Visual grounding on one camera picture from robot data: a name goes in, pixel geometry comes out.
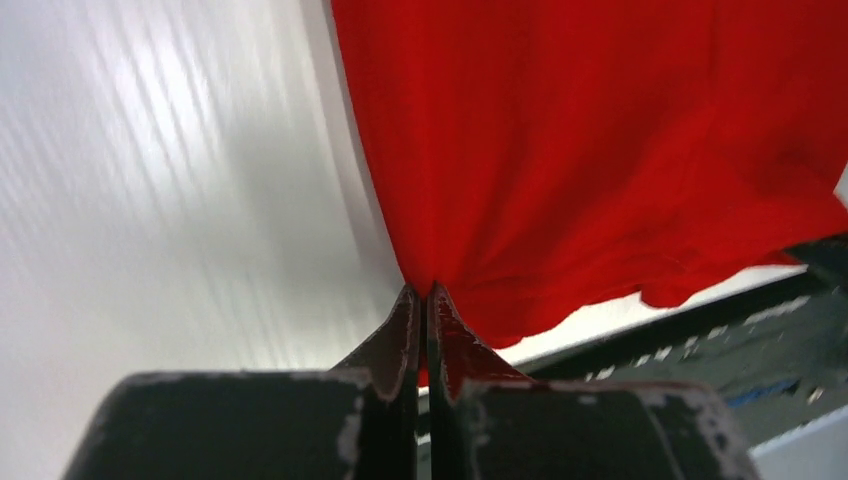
red cloth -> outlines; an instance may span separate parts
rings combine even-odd
[[[335,0],[406,278],[494,347],[848,230],[844,0]]]

white panel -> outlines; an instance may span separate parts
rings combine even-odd
[[[679,308],[648,307],[639,300],[639,294],[596,305],[588,305],[574,312],[553,329],[525,338],[517,345],[499,350],[498,353],[512,364],[526,362],[579,343],[612,335],[682,310],[774,282],[802,271],[804,271],[803,267],[749,268],[718,285],[693,295]]]
[[[0,478],[57,478],[128,373],[328,367],[383,320],[329,38],[310,0],[0,0]]]
[[[848,477],[848,407],[751,449],[763,480]]]

